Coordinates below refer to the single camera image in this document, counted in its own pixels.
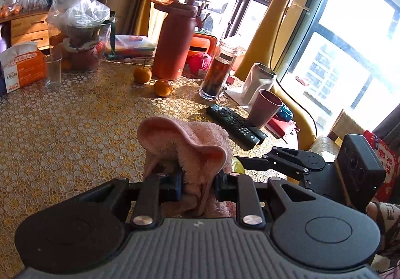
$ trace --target drawer handle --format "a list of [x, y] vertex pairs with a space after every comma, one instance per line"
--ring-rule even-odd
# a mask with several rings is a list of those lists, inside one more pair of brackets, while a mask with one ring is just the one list
[[33, 22], [33, 23], [31, 23], [31, 25], [34, 25], [34, 24], [44, 24], [44, 23], [45, 23], [44, 20], [40, 20], [39, 22]]

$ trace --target wooden drawer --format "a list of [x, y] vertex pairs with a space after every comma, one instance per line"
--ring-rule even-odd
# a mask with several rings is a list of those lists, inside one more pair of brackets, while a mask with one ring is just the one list
[[11, 21], [11, 37], [47, 30], [47, 14], [17, 18]]
[[23, 42], [37, 42], [37, 48], [49, 47], [49, 32], [47, 30], [14, 36], [11, 38], [11, 45]]

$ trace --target ribbed gray surface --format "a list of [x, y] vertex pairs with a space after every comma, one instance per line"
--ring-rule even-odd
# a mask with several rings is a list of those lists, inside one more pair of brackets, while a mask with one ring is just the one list
[[56, 275], [28, 268], [17, 278], [372, 279], [378, 277], [367, 268], [348, 274], [320, 274], [292, 265], [273, 249], [262, 232], [241, 229], [232, 218], [217, 220], [168, 218], [158, 229], [134, 234], [116, 258], [94, 270], [79, 274]]

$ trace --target pink cup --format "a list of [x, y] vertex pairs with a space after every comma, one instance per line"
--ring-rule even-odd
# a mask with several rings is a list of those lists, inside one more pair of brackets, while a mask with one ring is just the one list
[[283, 103], [279, 97], [266, 89], [260, 89], [255, 99], [247, 121], [255, 127], [262, 127], [268, 123], [276, 112], [282, 107]]

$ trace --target gray curtain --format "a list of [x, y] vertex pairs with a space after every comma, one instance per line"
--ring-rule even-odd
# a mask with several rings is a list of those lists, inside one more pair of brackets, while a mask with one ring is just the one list
[[382, 139], [391, 151], [400, 155], [400, 105], [376, 127], [373, 133]]

